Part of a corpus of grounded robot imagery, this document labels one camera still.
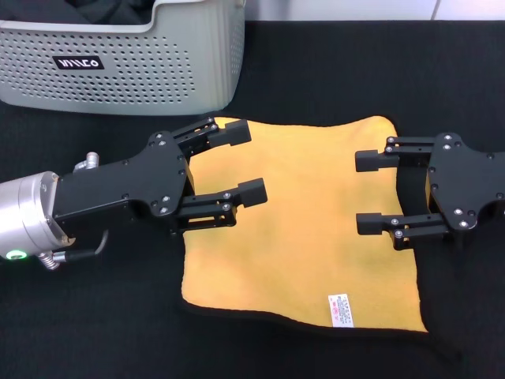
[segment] black table surface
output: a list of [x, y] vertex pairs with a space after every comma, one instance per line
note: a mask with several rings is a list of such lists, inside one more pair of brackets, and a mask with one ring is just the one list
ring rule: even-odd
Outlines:
[[[401, 136], [453, 131], [472, 148], [505, 151], [504, 40], [500, 22], [249, 23], [236, 96], [215, 115], [308, 126], [383, 115]], [[88, 151], [124, 159], [150, 133], [195, 119], [1, 103], [0, 182], [66, 173]], [[422, 170], [398, 173], [408, 215], [426, 211], [424, 180]], [[429, 335], [191, 306], [181, 238], [141, 223], [112, 230], [96, 260], [57, 272], [37, 261], [0, 266], [0, 376], [504, 377], [502, 228], [482, 227], [463, 252], [417, 246]]]

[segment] yellow towel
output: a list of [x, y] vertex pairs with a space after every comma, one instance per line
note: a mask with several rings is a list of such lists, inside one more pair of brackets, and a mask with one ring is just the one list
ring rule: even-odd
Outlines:
[[212, 149], [190, 167], [198, 193], [264, 178], [268, 203], [239, 208], [236, 227], [185, 234], [185, 300], [331, 326], [328, 295], [348, 294], [355, 327], [424, 331], [413, 252], [356, 230], [358, 212], [401, 213], [396, 170], [354, 165], [356, 151], [395, 135], [393, 125], [372, 117], [327, 128], [249, 126], [252, 142]]

